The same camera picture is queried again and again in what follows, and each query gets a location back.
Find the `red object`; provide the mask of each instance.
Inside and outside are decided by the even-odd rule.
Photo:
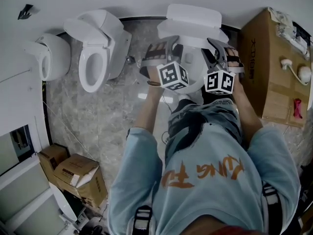
[[[301,99],[297,98],[297,99],[293,100],[293,109],[294,109],[293,116],[295,118],[302,119],[302,116],[301,116]]]
[[[246,231],[238,226],[225,226],[211,235],[265,235],[264,233],[260,233],[258,231]]]

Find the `toilet lid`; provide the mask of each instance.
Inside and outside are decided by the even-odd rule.
[[[57,201],[58,206],[60,207],[61,211],[72,221],[76,221],[77,217],[69,205],[68,201],[64,197],[63,193],[52,183],[49,182],[50,188],[52,193]]]
[[[78,20],[67,19],[63,24],[64,30],[71,37],[89,45],[103,45],[108,46],[108,37],[98,28],[91,24]]]

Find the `orange text print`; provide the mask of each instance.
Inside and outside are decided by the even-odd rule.
[[[214,177],[216,172],[227,178],[227,167],[229,171],[232,171],[230,178],[233,180],[237,179],[239,172],[244,171],[244,167],[240,159],[238,161],[237,159],[228,156],[223,159],[223,163],[219,162],[218,169],[216,169],[212,164],[205,164],[202,166],[197,165],[198,178],[205,178],[208,174],[210,174],[211,177]]]
[[[169,170],[166,172],[162,179],[161,184],[163,187],[178,187],[178,188],[192,188],[194,185],[185,182],[185,179],[189,178],[186,173],[186,167],[181,161],[179,173],[175,173],[174,170]]]

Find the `electrical cable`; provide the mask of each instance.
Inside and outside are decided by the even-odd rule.
[[[163,140],[163,135],[164,135],[165,133],[168,133],[168,131],[163,132],[163,134],[162,134],[162,136],[161,136],[161,140],[162,140],[163,144],[167,144],[167,142],[164,142],[164,140]]]
[[[165,98],[164,98],[164,96],[162,95],[162,100],[163,100],[163,102],[167,105],[167,107],[169,108],[169,110],[170,110],[170,112],[171,112],[171,114],[172,114],[172,110],[171,110],[171,107],[168,105],[168,103],[165,101]]]
[[[67,127],[67,125],[54,113],[54,111],[43,101],[43,103],[46,105],[46,107],[57,117],[57,119],[66,127],[66,129],[74,136],[74,138],[77,140],[77,142],[82,146],[82,148],[89,154],[89,156],[93,158],[93,156],[89,153],[89,151],[84,147],[84,145],[78,140],[78,138],[70,131],[70,129]]]
[[[141,61],[142,61],[142,58],[141,58],[141,59],[139,59],[139,60],[136,62],[136,64],[137,64],[137,67],[138,67],[138,68],[140,68],[140,67],[141,67]]]
[[[99,223],[98,224],[100,224],[100,222],[101,222],[101,220],[102,220],[102,218],[103,218],[103,214],[104,214],[104,212],[107,210],[107,208],[108,208],[108,205],[109,205],[109,203],[107,203],[107,205],[106,205],[106,207],[105,207],[105,209],[104,209],[104,211],[102,212],[102,216],[101,216],[101,218],[100,218],[100,220],[99,220]]]
[[[306,86],[308,85],[309,83],[304,83],[301,81],[301,79],[298,77],[298,75],[293,71],[293,68],[291,65],[286,65],[292,72],[292,74],[295,76],[295,78],[299,81],[299,83],[301,83],[302,85]]]
[[[4,81],[6,81],[6,80],[9,80],[9,79],[12,78],[12,77],[21,75],[21,74],[23,74],[23,73],[25,73],[25,72],[29,72],[29,71],[31,71],[31,69],[25,70],[25,71],[23,71],[23,72],[20,72],[19,74],[16,74],[16,75],[13,75],[13,76],[11,76],[11,77],[8,77],[8,78],[6,78],[5,80],[0,81],[0,83],[4,82]]]

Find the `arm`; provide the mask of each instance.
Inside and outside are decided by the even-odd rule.
[[[300,180],[292,155],[279,131],[262,126],[238,76],[235,77],[233,96],[238,107],[242,130],[249,144],[248,155],[262,181],[273,186],[279,194],[284,231],[294,216],[300,194]]]
[[[238,108],[241,128],[247,145],[249,146],[254,134],[260,130],[263,125],[250,104],[237,75],[235,76],[233,97]]]
[[[135,122],[135,127],[140,127],[153,133],[157,115],[157,106],[163,91],[164,89],[161,87],[149,87],[147,98]]]
[[[155,182],[161,180],[162,161],[152,133],[163,91],[163,88],[149,87],[135,127],[129,131],[122,163],[109,194],[111,234],[126,234],[128,222],[137,208],[144,205]]]

